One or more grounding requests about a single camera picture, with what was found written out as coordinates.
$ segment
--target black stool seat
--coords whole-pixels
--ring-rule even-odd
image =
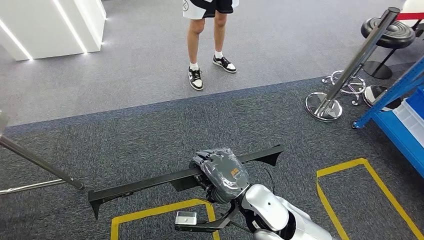
[[[363,37],[367,38],[371,31],[380,24],[380,21],[381,19],[378,17],[366,20],[360,28]],[[387,49],[404,49],[411,45],[414,40],[415,32],[410,26],[400,21],[394,21],[384,31],[383,36],[381,36],[376,45]]]

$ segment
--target red strap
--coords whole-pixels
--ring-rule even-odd
[[[396,20],[421,20],[424,19],[424,12],[399,13]]]

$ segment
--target yellow floor tape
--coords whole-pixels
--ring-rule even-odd
[[[122,216],[117,216],[112,219],[112,224],[110,226],[110,240],[118,240],[119,238],[119,224],[126,223],[129,221],[142,219],[149,216],[164,214],[172,211],[176,211],[179,209],[185,209],[189,207],[194,207],[198,205],[205,205],[207,217],[209,222],[215,221],[215,212],[212,204],[201,200],[201,199],[190,199],[186,201],[180,201],[160,207],[150,208],[142,211],[137,211],[129,214],[125,214]],[[218,231],[212,233],[213,240],[220,240],[220,235]]]
[[[391,202],[393,207],[396,209],[396,211],[399,213],[399,215],[405,220],[406,224],[408,224],[409,228],[412,230],[413,234],[416,236],[419,240],[424,240],[423,234],[420,232],[420,230],[417,228],[417,226],[414,224],[414,222],[411,220],[411,218],[407,215],[407,213],[404,211],[402,206],[399,204],[399,202],[395,199],[393,194],[389,191],[389,189],[386,187],[386,185],[383,183],[383,181],[380,179],[380,177],[377,175],[376,171],[371,167],[371,165],[368,163],[368,161],[364,158],[359,158],[356,160],[344,162],[341,164],[337,164],[334,166],[330,166],[321,170],[316,171],[316,190],[318,191],[318,196],[321,199],[322,205],[324,205],[325,210],[327,211],[332,223],[334,224],[338,234],[340,235],[342,240],[349,240],[348,235],[346,234],[345,230],[343,229],[342,225],[340,224],[339,219],[337,218],[336,214],[334,213],[332,207],[330,206],[329,201],[327,200],[326,196],[324,195],[323,190],[321,189],[320,185],[318,184],[318,178],[333,174],[345,169],[353,168],[358,165],[364,165],[366,170],[369,172],[371,177],[374,179],[374,181],[377,183],[378,187],[383,191],[387,199]]]

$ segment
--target gray carpet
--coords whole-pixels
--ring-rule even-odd
[[[408,66],[394,66],[395,77]],[[205,193],[198,188],[177,193],[170,184],[154,187],[102,205],[95,221],[87,190],[182,170],[193,153],[202,149],[226,146],[243,155],[276,144],[285,149],[277,167],[247,164],[251,182],[271,188],[264,168],[269,169],[276,194],[333,235],[337,236],[336,229],[316,192],[316,171],[357,158],[369,160],[424,232],[424,180],[373,123],[351,129],[352,121],[367,107],[352,106],[351,96],[343,95],[345,112],[337,121],[322,123],[306,114],[304,97],[328,89],[321,78],[313,78],[9,127],[9,137],[80,179],[87,189],[58,185],[0,196],[0,239],[109,239],[113,217],[203,198]],[[0,159],[1,189],[53,179],[5,149],[0,149]],[[350,239],[415,239],[363,167],[324,176],[320,184]],[[214,204],[216,215],[228,207]],[[196,210],[206,216],[204,207]],[[174,214],[123,223],[119,239],[212,238],[205,233],[175,232]],[[240,215],[237,222],[243,222]],[[251,239],[235,227],[220,231],[220,236]]]
[[[16,63],[0,47],[0,109],[11,125],[290,82],[342,70],[364,38],[362,23],[403,0],[243,0],[228,19],[224,54],[238,68],[212,64],[213,22],[201,35],[198,62],[205,89],[187,79],[180,0],[105,0],[100,52]],[[389,49],[378,48],[373,60]],[[388,64],[416,61],[422,41]]]

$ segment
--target led light strip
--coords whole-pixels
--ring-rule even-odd
[[[13,35],[13,33],[9,30],[9,28],[2,22],[0,19],[0,27],[3,29],[4,32],[12,39],[12,41],[17,45],[17,47],[25,54],[25,56],[29,60],[33,60],[33,57],[30,55],[30,53],[25,49],[24,46],[18,41],[18,39]]]
[[[62,5],[59,3],[58,0],[53,0],[53,3],[56,5],[57,10],[59,11],[59,13],[62,16],[63,20],[65,21],[66,25],[68,26],[70,32],[72,33],[73,37],[75,38],[75,40],[78,43],[79,47],[81,48],[82,52],[84,54],[86,54],[87,48],[84,46],[83,41],[81,41],[80,36],[78,36],[77,31],[75,31],[75,28],[72,25],[71,21],[69,20],[68,16],[66,15]]]
[[[100,38],[99,34],[96,31],[96,28],[94,27],[94,23],[92,21],[91,16],[87,12],[87,9],[86,9],[86,6],[84,5],[84,3],[81,4],[81,2],[82,2],[82,0],[75,1],[75,3],[78,4],[79,8],[82,10],[82,14],[85,15],[85,19],[87,20],[88,25],[94,31],[94,36],[97,38],[98,43],[102,44],[102,39]]]
[[[95,1],[97,2],[97,6],[100,9],[101,15],[103,16],[104,20],[108,19],[106,17],[106,11],[105,11],[105,8],[102,6],[101,0],[95,0]]]

